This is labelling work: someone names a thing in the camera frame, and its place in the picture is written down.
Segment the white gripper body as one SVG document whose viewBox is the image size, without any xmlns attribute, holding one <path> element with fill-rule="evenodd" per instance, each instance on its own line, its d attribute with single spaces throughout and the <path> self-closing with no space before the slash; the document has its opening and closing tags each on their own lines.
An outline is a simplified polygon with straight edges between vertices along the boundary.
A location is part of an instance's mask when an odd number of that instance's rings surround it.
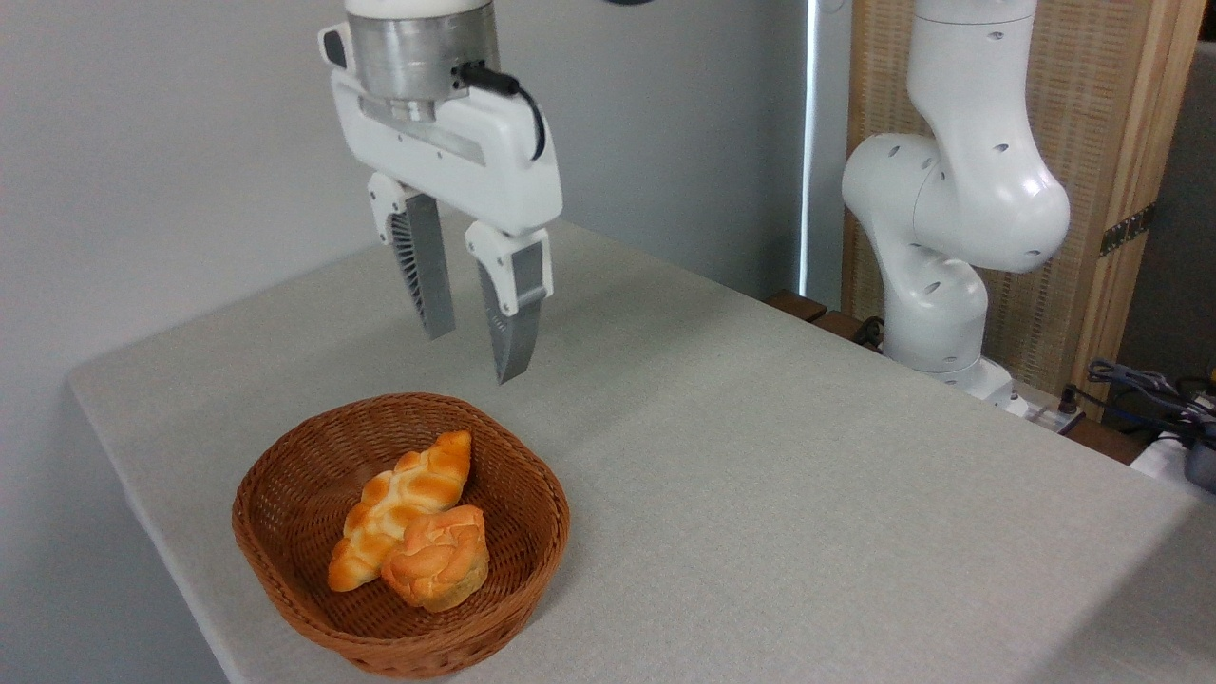
<svg viewBox="0 0 1216 684">
<path fill-rule="evenodd" d="M 537 147 L 544 116 L 520 96 L 472 86 L 437 103 L 430 122 L 407 120 L 358 82 L 347 23 L 326 27 L 319 47 L 351 155 L 390 176 L 512 237 L 563 211 L 556 145 Z"/>
</svg>

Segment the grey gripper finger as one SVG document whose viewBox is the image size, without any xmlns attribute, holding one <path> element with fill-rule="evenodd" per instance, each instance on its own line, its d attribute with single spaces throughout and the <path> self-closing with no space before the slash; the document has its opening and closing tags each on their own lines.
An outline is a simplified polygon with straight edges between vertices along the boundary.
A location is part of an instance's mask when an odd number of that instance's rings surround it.
<svg viewBox="0 0 1216 684">
<path fill-rule="evenodd" d="M 430 340 L 451 333 L 456 321 L 437 200 L 379 172 L 370 175 L 368 198 L 426 333 Z"/>
<path fill-rule="evenodd" d="M 539 228 L 510 237 L 486 222 L 473 222 L 465 243 L 478 260 L 496 375 L 505 385 L 528 369 L 544 299 L 553 293 L 550 235 Z"/>
</svg>

